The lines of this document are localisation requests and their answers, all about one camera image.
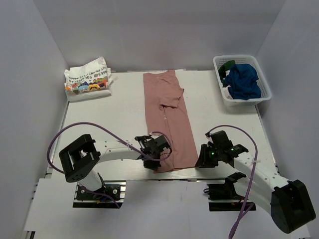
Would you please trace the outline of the pink printed t shirt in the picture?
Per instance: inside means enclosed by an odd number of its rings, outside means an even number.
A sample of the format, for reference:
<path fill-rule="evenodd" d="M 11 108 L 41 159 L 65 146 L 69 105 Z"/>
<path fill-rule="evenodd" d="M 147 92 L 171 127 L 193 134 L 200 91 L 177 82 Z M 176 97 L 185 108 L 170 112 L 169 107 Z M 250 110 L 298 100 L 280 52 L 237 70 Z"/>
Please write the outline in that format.
<path fill-rule="evenodd" d="M 159 131 L 170 140 L 172 153 L 156 173 L 192 168 L 198 154 L 183 97 L 174 70 L 143 74 L 145 118 L 148 132 Z"/>

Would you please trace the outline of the blue t shirt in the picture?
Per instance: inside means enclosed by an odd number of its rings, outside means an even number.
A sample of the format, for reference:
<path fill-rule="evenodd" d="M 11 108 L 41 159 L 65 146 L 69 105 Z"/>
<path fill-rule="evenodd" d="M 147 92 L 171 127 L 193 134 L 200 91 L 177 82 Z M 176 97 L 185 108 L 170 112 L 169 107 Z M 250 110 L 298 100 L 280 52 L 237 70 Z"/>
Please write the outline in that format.
<path fill-rule="evenodd" d="M 226 97 L 234 100 L 249 100 L 261 97 L 257 85 L 258 75 L 250 64 L 235 64 L 225 78 L 227 87 L 223 87 Z"/>

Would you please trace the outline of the white and green t shirt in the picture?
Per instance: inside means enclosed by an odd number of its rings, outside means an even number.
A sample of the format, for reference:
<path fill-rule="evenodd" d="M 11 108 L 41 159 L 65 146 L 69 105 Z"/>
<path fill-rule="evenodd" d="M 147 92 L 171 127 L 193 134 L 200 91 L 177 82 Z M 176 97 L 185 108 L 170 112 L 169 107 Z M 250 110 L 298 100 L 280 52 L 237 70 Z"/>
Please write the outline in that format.
<path fill-rule="evenodd" d="M 219 69 L 218 74 L 220 77 L 220 81 L 222 83 L 223 87 L 227 87 L 228 85 L 225 83 L 225 78 L 229 75 L 230 69 L 233 65 L 235 65 L 236 62 L 234 60 L 230 60 L 225 62 Z"/>

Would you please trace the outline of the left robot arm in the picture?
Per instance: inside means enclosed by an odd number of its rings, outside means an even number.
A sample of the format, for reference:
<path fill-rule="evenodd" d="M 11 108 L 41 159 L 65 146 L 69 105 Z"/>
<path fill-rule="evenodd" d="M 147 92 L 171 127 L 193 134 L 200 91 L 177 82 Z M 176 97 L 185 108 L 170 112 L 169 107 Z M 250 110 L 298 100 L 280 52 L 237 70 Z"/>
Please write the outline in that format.
<path fill-rule="evenodd" d="M 84 186 L 95 199 L 105 194 L 103 178 L 94 171 L 95 165 L 114 160 L 142 160 L 151 170 L 160 167 L 172 153 L 165 135 L 143 135 L 134 138 L 140 145 L 135 148 L 129 141 L 96 141 L 84 134 L 59 152 L 66 182 Z"/>

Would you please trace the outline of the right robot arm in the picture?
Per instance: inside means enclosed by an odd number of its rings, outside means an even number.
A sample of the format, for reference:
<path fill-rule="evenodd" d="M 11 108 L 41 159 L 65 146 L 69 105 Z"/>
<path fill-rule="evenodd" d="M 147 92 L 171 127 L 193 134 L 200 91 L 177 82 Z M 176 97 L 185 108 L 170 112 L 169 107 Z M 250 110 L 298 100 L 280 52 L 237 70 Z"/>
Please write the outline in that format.
<path fill-rule="evenodd" d="M 258 161 L 241 144 L 234 145 L 225 131 L 206 133 L 209 139 L 201 146 L 197 168 L 214 168 L 224 162 L 236 171 L 222 184 L 209 184 L 204 193 L 212 201 L 242 200 L 242 215 L 254 205 L 261 207 L 284 233 L 313 221 L 316 213 L 309 193 L 300 180 L 289 180 Z"/>

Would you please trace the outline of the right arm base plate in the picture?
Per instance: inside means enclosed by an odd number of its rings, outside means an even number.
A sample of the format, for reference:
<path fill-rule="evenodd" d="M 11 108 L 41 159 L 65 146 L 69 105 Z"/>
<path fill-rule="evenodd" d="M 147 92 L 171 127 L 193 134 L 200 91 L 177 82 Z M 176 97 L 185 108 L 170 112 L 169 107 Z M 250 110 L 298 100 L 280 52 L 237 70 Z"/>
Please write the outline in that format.
<path fill-rule="evenodd" d="M 225 184 L 208 184 L 203 193 L 208 196 L 210 212 L 239 212 L 244 203 L 244 197 L 227 189 Z"/>

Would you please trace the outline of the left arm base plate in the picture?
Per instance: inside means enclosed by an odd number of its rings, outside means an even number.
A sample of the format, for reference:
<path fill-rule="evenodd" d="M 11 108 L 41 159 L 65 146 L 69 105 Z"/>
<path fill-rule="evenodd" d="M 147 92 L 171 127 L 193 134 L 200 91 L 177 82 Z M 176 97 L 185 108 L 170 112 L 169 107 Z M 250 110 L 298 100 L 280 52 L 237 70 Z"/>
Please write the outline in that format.
<path fill-rule="evenodd" d="M 106 189 L 99 195 L 86 192 L 80 184 L 77 184 L 73 200 L 74 208 L 89 209 L 119 209 L 125 197 L 126 182 L 107 182 Z"/>

